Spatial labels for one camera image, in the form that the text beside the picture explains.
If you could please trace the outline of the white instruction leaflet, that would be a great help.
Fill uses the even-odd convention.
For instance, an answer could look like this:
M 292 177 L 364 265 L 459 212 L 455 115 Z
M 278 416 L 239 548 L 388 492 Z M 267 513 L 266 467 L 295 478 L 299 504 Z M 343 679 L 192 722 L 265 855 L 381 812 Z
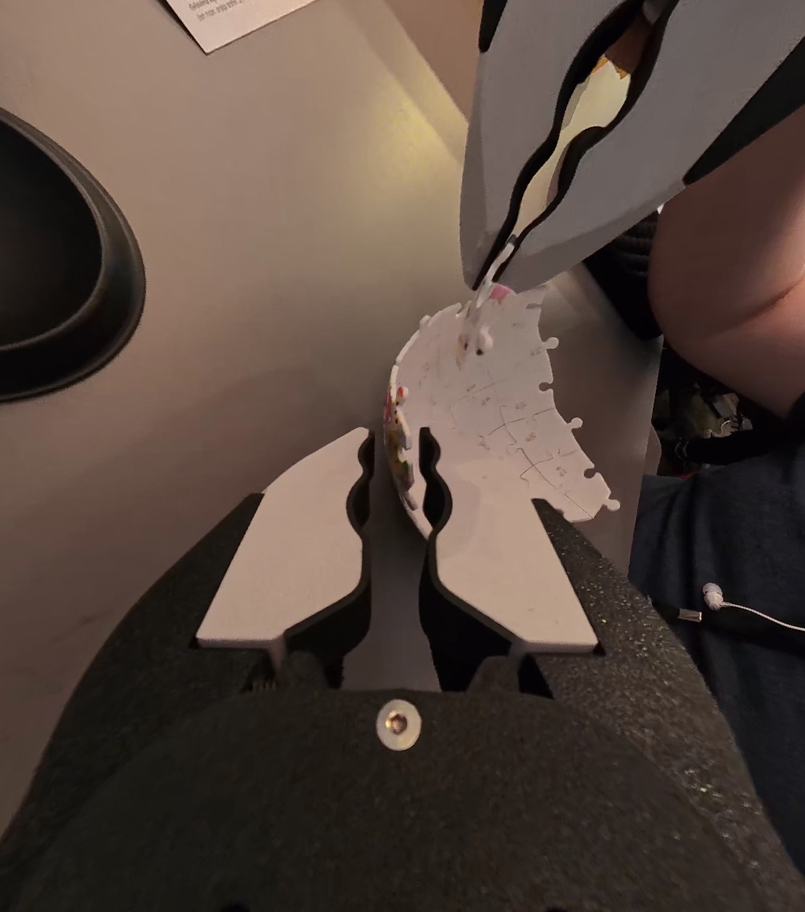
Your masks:
M 312 1 L 165 1 L 193 41 L 209 55 L 294 14 Z

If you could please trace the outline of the assembled white puzzle section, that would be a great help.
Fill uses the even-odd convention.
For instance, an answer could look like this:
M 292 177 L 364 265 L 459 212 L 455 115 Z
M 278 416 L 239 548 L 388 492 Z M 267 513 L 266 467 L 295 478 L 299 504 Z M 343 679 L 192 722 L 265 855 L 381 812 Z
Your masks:
M 466 304 L 425 315 L 399 352 L 389 378 L 383 438 L 398 496 L 415 528 L 429 537 L 422 502 L 419 431 L 453 438 L 466 456 L 508 461 L 534 498 L 574 522 L 621 504 L 576 438 L 579 417 L 565 419 L 553 393 L 549 352 L 556 337 L 540 334 L 541 288 L 514 293 L 498 306 L 493 348 L 456 360 Z

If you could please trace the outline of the person's right forearm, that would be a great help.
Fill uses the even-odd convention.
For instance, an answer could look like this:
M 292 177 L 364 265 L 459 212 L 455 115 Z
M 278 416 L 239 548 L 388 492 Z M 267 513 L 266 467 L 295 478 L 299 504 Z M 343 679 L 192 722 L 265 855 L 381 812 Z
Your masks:
M 789 413 L 805 392 L 805 105 L 663 206 L 648 292 L 684 360 Z

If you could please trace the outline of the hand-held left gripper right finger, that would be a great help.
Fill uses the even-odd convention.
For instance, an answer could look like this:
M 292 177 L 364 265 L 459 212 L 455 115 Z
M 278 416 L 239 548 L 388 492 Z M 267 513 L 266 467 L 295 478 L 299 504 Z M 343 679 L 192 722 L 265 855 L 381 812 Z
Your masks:
M 585 655 L 600 641 L 539 516 L 506 460 L 466 456 L 421 427 L 430 532 L 419 618 L 449 656 Z

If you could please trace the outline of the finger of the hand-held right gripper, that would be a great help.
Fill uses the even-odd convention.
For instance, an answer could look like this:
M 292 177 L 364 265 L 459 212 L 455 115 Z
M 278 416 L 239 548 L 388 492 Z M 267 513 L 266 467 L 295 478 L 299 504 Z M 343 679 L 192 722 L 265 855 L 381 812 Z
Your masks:
M 634 2 L 486 1 L 459 213 L 466 284 L 506 247 L 575 88 L 634 22 Z
M 487 282 L 525 291 L 572 268 L 805 103 L 805 2 L 653 2 L 618 114 L 568 143 L 516 233 L 576 87 L 644 5 L 486 3 Z

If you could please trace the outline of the white puzzle piece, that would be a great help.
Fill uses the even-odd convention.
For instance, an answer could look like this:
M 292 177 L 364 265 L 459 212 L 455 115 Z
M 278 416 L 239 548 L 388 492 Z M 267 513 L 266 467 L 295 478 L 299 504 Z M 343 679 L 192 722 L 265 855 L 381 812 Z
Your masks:
M 514 292 L 487 277 L 479 285 L 475 296 L 465 307 L 456 343 L 456 360 L 483 356 L 494 346 L 491 325 L 496 319 L 498 306 Z

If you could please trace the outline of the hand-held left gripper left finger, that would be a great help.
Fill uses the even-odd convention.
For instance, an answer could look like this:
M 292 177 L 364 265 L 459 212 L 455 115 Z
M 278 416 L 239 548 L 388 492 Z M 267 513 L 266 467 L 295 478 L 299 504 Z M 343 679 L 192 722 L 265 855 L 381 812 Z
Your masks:
M 199 629 L 207 648 L 345 654 L 370 606 L 344 631 L 341 613 L 370 582 L 363 526 L 374 435 L 356 427 L 280 474 L 262 495 Z

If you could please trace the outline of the black round ball stand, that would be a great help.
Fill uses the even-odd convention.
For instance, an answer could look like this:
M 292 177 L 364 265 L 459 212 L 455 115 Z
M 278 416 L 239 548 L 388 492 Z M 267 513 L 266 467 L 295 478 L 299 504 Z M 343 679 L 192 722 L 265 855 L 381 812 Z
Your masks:
M 0 108 L 0 404 L 69 388 L 130 342 L 144 260 L 112 196 Z

